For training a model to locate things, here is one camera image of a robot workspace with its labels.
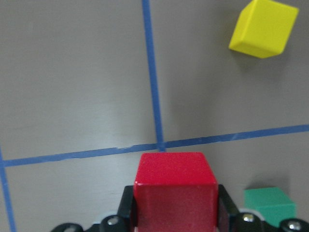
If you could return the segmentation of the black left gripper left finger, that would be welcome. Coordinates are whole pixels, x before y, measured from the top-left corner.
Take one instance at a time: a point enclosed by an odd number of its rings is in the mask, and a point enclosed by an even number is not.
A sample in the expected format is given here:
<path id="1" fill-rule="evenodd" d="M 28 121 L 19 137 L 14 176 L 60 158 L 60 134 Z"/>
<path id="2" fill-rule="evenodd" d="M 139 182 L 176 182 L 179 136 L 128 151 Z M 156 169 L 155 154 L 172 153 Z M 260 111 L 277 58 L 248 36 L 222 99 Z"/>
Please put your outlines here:
<path id="1" fill-rule="evenodd" d="M 134 197 L 133 186 L 125 186 L 117 215 L 127 226 L 137 226 L 137 204 Z"/>

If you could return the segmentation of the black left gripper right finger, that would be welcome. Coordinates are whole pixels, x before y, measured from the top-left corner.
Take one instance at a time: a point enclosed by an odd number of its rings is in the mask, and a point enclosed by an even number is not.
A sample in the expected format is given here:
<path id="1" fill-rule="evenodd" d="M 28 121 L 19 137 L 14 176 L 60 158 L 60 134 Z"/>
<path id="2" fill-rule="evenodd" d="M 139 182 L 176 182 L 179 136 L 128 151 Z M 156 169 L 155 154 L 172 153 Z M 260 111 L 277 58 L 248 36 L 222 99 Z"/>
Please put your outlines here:
<path id="1" fill-rule="evenodd" d="M 239 214 L 239 209 L 222 184 L 218 185 L 217 213 L 217 228 L 219 230 L 235 229 L 236 217 Z"/>

